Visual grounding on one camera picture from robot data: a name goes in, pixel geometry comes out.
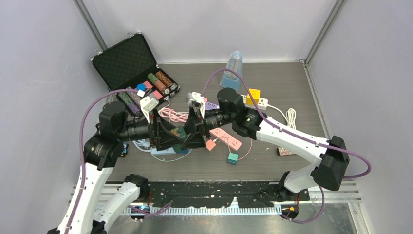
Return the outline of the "glittery small cylinder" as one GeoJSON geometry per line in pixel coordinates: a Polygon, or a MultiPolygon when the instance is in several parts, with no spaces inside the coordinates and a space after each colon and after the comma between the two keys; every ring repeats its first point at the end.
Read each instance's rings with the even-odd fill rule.
{"type": "Polygon", "coordinates": [[[294,155],[295,153],[291,152],[291,151],[289,151],[285,148],[279,147],[279,148],[276,149],[276,154],[277,154],[277,156],[290,156],[290,155],[294,155]]]}

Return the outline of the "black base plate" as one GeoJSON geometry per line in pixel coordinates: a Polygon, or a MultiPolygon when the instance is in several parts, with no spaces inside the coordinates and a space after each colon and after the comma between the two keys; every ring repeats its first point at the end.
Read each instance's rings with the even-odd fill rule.
{"type": "Polygon", "coordinates": [[[268,181],[151,182],[136,202],[173,208],[227,208],[236,199],[239,208],[269,208],[274,202],[309,201],[307,190],[289,199],[278,194],[278,184],[268,181]]]}

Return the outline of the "orange pink charger plug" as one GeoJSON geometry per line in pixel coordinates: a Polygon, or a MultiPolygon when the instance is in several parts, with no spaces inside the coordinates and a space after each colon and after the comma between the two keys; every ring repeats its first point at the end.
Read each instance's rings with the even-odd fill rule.
{"type": "Polygon", "coordinates": [[[205,143],[206,148],[211,152],[212,150],[214,150],[214,148],[216,147],[216,143],[214,140],[209,139],[206,143],[205,143]]]}

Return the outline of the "teal charger plug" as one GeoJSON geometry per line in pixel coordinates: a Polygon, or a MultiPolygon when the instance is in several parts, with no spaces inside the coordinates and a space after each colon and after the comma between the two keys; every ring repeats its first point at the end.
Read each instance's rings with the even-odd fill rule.
{"type": "Polygon", "coordinates": [[[236,165],[238,162],[238,154],[229,153],[227,157],[227,163],[230,165],[236,165]]]}

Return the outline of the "dark blue cube socket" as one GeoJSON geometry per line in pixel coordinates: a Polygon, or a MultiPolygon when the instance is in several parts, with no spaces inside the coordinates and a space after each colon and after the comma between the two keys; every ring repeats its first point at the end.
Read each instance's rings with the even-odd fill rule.
{"type": "Polygon", "coordinates": [[[173,146],[173,150],[176,154],[187,154],[189,149],[182,149],[180,145],[173,146]]]}

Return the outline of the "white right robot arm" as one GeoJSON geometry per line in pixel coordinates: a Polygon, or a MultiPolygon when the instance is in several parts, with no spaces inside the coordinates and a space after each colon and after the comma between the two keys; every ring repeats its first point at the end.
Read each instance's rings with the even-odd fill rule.
{"type": "Polygon", "coordinates": [[[349,165],[349,156],[342,138],[331,139],[312,136],[288,127],[267,116],[260,109],[246,107],[243,98],[232,88],[223,88],[217,94],[219,108],[205,110],[204,97],[191,92],[186,96],[189,115],[182,132],[174,130],[171,123],[156,123],[160,140],[156,147],[204,148],[211,131],[231,124],[238,135],[272,143],[290,150],[310,164],[297,171],[287,171],[279,181],[278,194],[291,200],[298,192],[320,186],[338,191],[349,165]]]}

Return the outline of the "yellow cube socket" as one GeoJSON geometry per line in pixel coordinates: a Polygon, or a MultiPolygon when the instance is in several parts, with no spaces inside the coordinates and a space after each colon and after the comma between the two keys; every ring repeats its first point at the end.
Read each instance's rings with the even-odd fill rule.
{"type": "Polygon", "coordinates": [[[246,98],[246,104],[247,105],[254,105],[254,103],[258,104],[260,101],[260,97],[261,97],[260,89],[249,88],[248,91],[249,93],[246,98]]]}

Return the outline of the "dark green cube socket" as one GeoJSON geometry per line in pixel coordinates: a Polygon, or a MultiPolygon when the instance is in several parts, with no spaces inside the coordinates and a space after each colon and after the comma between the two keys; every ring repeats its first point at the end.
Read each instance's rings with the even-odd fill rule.
{"type": "Polygon", "coordinates": [[[183,126],[177,126],[171,130],[171,133],[175,136],[179,137],[182,140],[187,139],[187,134],[183,128],[183,126]]]}

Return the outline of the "light blue power strip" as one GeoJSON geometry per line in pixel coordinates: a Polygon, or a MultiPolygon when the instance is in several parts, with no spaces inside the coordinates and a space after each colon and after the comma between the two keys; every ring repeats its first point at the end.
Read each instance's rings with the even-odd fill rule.
{"type": "Polygon", "coordinates": [[[167,148],[164,150],[157,150],[156,148],[151,149],[151,154],[154,156],[163,156],[163,155],[174,155],[176,152],[174,151],[173,148],[167,148]]]}

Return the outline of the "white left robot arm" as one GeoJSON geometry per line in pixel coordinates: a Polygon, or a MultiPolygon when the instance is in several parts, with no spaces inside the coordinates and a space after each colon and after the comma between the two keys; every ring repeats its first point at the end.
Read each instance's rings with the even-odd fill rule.
{"type": "Polygon", "coordinates": [[[86,142],[79,137],[81,170],[69,208],[50,234],[106,234],[123,211],[134,201],[143,202],[150,194],[148,179],[137,174],[127,176],[120,189],[97,209],[101,192],[124,152],[123,143],[150,137],[151,123],[158,116],[156,108],[143,104],[147,119],[127,122],[125,105],[106,104],[99,115],[96,133],[86,142]]]}

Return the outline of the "purple power strip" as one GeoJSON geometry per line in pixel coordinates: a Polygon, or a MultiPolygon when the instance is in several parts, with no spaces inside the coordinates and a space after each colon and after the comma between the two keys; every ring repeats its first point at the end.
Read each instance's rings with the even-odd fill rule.
{"type": "Polygon", "coordinates": [[[218,105],[218,104],[211,103],[211,102],[206,102],[206,104],[205,104],[205,109],[206,109],[206,110],[219,109],[219,105],[218,105]]]}

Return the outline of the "black chip case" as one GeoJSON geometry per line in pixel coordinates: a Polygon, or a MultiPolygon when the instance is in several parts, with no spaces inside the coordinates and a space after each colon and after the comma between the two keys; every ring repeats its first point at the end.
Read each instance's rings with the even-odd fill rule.
{"type": "Polygon", "coordinates": [[[92,65],[112,90],[144,85],[144,96],[154,94],[159,104],[180,92],[180,85],[159,67],[140,32],[91,58],[92,65]]]}

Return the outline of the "pink power strip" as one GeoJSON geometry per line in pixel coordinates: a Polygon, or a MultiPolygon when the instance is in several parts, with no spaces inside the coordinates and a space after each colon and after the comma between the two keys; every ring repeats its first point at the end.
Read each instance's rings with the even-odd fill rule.
{"type": "Polygon", "coordinates": [[[242,143],[233,137],[231,134],[223,130],[222,128],[215,128],[209,131],[210,135],[215,137],[214,140],[219,140],[226,144],[230,149],[238,151],[242,143]]]}

